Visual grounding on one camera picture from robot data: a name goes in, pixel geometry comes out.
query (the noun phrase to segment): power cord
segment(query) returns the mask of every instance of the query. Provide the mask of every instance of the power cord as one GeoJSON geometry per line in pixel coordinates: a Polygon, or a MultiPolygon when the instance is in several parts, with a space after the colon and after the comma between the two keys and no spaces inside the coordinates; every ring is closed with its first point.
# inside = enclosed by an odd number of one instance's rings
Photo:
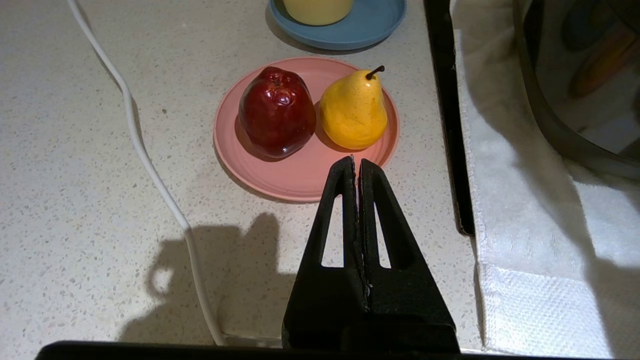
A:
{"type": "Polygon", "coordinates": [[[98,53],[100,59],[104,62],[109,69],[109,72],[118,82],[120,86],[120,90],[122,91],[122,96],[124,98],[124,108],[127,114],[127,123],[129,124],[129,134],[131,136],[131,141],[133,142],[133,147],[136,149],[136,153],[140,157],[140,161],[142,161],[142,165],[144,165],[145,170],[147,170],[151,180],[153,180],[154,185],[160,191],[160,195],[164,199],[166,205],[169,207],[175,219],[178,221],[182,230],[184,231],[184,239],[187,243],[187,249],[189,251],[189,260],[191,262],[191,271],[193,272],[193,282],[195,283],[196,293],[198,294],[198,301],[200,302],[200,308],[202,309],[202,314],[204,315],[204,319],[207,322],[207,326],[209,328],[209,332],[211,332],[211,336],[215,343],[219,346],[225,345],[226,341],[222,332],[220,331],[220,327],[216,320],[216,313],[211,309],[211,305],[209,304],[209,299],[207,298],[207,291],[205,289],[204,282],[202,280],[202,273],[200,271],[200,262],[198,260],[198,250],[196,248],[195,241],[193,240],[193,232],[191,230],[191,226],[189,222],[182,214],[182,211],[175,203],[173,197],[166,189],[166,186],[162,182],[162,179],[158,176],[153,164],[151,164],[151,160],[147,155],[147,151],[142,145],[142,139],[140,138],[140,134],[138,134],[138,129],[136,128],[136,122],[133,116],[133,106],[132,106],[132,97],[129,92],[129,87],[127,83],[124,81],[124,78],[116,67],[113,65],[111,60],[107,54],[102,50],[102,47],[98,43],[98,40],[95,39],[95,36],[91,32],[89,25],[84,21],[82,15],[80,14],[80,10],[78,9],[78,5],[76,0],[67,0],[69,6],[71,7],[71,11],[74,13],[74,17],[76,18],[77,23],[82,28],[82,31],[86,35],[87,39],[91,42],[91,45],[95,49],[95,52],[98,53]]]}

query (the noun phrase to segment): pear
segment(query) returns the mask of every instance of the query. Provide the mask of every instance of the pear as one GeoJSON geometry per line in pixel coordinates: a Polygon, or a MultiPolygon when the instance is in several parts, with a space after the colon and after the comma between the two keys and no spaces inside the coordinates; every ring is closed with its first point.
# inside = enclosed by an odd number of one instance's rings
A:
{"type": "Polygon", "coordinates": [[[320,99],[321,124],[337,145],[361,150],[373,145],[387,128],[382,84],[376,75],[385,67],[358,70],[336,80],[320,99]]]}

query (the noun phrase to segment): white towel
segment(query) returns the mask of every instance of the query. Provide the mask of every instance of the white towel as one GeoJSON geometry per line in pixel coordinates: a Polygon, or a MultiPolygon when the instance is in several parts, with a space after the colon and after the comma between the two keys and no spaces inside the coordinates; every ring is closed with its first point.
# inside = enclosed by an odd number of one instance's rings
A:
{"type": "Polygon", "coordinates": [[[563,160],[527,101],[511,0],[451,8],[487,350],[640,357],[640,191],[563,160]]]}

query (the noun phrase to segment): blue saucer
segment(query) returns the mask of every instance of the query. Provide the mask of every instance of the blue saucer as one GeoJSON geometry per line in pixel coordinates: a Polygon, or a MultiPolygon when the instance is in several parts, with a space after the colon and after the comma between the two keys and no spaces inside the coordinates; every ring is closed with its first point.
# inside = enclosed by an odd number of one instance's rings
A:
{"type": "Polygon", "coordinates": [[[292,38],[327,50],[354,50],[386,39],[400,25],[406,0],[354,0],[349,14],[325,26],[295,21],[282,0],[270,0],[269,9],[278,25],[292,38]]]}

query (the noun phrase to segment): countertop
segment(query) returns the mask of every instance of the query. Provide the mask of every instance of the countertop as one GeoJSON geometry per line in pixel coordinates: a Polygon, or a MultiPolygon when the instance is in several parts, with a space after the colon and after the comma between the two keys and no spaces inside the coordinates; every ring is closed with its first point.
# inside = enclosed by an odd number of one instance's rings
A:
{"type": "MultiPolygon", "coordinates": [[[[247,72],[292,56],[387,67],[401,123],[385,167],[458,327],[480,349],[474,253],[456,230],[422,1],[386,41],[301,45],[267,1],[82,1],[127,80],[147,151],[195,228],[223,330],[277,338],[317,204],[273,201],[222,168],[212,121],[247,72]]],[[[65,1],[0,4],[0,358],[53,341],[208,344],[181,231],[133,151],[122,95],[65,1]]],[[[325,262],[339,262],[329,239],[325,262]]]]}

